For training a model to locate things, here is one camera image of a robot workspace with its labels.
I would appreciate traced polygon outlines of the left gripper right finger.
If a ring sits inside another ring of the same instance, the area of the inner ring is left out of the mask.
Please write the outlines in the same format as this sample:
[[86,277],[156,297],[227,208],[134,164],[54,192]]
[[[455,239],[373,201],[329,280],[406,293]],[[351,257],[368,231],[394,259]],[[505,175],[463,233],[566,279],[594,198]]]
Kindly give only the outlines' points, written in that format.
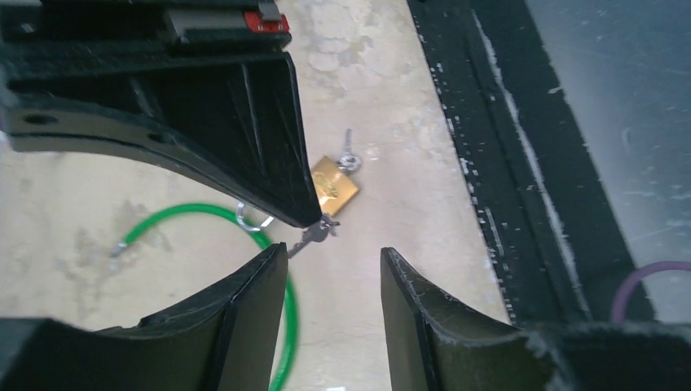
[[690,327],[493,319],[394,248],[381,250],[381,304],[394,390],[687,390]]

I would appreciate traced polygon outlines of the green cable lock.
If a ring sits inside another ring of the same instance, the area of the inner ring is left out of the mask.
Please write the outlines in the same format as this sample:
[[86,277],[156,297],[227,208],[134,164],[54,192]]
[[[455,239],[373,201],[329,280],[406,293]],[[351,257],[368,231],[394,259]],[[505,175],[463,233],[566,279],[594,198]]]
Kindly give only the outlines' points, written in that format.
[[[156,211],[134,225],[134,227],[114,246],[110,253],[110,257],[118,257],[141,236],[165,220],[191,213],[203,213],[220,217],[236,226],[240,226],[238,213],[235,210],[207,203],[178,204]],[[268,388],[270,391],[285,390],[285,386],[293,372],[298,355],[300,314],[297,294],[291,275],[288,275],[285,286],[283,318],[283,346],[280,350],[279,363],[273,372],[272,380]]]

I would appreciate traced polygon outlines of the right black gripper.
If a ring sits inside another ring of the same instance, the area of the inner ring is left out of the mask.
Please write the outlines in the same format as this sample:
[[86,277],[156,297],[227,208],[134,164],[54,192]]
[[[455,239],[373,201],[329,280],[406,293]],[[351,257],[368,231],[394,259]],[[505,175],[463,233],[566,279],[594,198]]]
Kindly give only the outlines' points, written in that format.
[[1,128],[18,152],[155,165],[304,228],[321,211],[286,51],[291,41],[274,1],[3,1],[2,59],[242,56],[7,79]]

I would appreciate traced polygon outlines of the key set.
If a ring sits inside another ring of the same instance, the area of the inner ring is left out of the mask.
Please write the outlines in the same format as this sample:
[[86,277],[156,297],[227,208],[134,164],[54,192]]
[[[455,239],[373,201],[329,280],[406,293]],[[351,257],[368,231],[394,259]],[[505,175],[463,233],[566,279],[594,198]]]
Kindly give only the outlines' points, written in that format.
[[341,223],[334,220],[328,213],[323,213],[316,223],[301,233],[300,240],[288,250],[288,259],[294,258],[308,244],[321,243],[329,236],[337,236],[336,228],[340,225]]

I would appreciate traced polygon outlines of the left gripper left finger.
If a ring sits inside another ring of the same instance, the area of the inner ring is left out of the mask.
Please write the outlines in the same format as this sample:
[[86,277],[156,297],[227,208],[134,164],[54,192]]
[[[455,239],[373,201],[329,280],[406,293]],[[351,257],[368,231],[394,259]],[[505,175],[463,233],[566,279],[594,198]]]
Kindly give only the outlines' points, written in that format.
[[287,285],[284,244],[140,320],[96,332],[1,321],[4,390],[266,390]]

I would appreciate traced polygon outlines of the brass padlock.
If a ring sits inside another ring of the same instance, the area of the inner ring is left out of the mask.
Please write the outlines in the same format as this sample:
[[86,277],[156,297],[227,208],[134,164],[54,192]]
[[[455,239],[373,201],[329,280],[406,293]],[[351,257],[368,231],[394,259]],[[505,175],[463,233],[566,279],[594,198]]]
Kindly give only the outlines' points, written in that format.
[[337,168],[336,160],[323,156],[311,176],[321,211],[335,217],[358,193],[359,186]]

